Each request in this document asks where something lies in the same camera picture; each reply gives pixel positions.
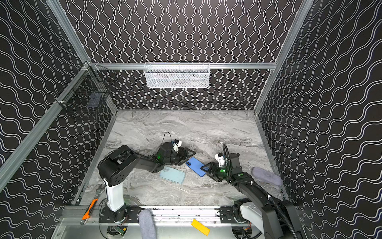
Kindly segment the blue phone case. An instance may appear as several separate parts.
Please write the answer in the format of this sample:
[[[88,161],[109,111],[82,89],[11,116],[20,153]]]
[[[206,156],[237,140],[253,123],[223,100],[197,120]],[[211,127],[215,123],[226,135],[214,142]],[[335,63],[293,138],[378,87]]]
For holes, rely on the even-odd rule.
[[[188,166],[193,172],[195,172],[200,177],[204,177],[206,175],[206,172],[202,170],[204,164],[195,157],[190,158],[186,162],[186,166]]]

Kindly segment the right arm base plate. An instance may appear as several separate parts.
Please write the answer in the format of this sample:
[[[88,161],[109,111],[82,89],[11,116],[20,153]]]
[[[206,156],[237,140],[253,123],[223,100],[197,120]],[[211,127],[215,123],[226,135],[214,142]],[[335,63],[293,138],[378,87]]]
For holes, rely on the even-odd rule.
[[[221,206],[217,215],[222,224],[244,224],[247,220],[244,219],[237,206]]]

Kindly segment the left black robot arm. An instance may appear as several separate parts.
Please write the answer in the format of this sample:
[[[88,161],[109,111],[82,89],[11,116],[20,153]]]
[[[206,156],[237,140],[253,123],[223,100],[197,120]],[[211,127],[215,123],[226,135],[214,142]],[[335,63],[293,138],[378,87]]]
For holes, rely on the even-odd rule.
[[[97,165],[106,186],[108,209],[115,213],[125,206],[122,184],[133,169],[158,173],[167,165],[181,166],[194,155],[195,151],[172,142],[162,143],[151,156],[140,154],[127,145],[110,152]]]

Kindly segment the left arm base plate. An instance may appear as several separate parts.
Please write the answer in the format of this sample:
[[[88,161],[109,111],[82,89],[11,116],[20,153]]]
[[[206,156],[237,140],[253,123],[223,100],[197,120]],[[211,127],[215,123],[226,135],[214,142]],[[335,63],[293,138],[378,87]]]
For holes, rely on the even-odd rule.
[[[142,208],[139,206],[123,206],[118,209],[116,212],[113,212],[109,209],[108,206],[105,206],[101,212],[99,217],[100,223],[138,223],[139,222],[139,214],[142,211]]]

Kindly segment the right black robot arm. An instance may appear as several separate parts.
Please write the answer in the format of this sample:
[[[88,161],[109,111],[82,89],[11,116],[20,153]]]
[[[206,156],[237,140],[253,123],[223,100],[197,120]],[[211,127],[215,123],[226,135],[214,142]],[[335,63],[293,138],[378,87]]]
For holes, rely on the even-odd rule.
[[[253,177],[242,170],[238,153],[219,153],[218,160],[201,166],[201,170],[216,182],[227,182],[244,194],[259,212],[245,213],[239,206],[239,218],[250,221],[266,239],[305,239],[294,205],[281,201],[262,188]]]

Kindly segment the light green phone case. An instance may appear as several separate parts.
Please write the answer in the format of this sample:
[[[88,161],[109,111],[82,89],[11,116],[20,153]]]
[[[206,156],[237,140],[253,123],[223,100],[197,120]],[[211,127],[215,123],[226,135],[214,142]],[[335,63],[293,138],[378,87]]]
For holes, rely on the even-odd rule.
[[[160,171],[159,175],[161,178],[163,178],[165,180],[168,180],[168,181],[171,181],[174,183],[178,183],[178,184],[183,184],[184,180],[186,178],[186,173],[184,171],[181,171],[181,170],[169,167],[169,166],[165,166]]]

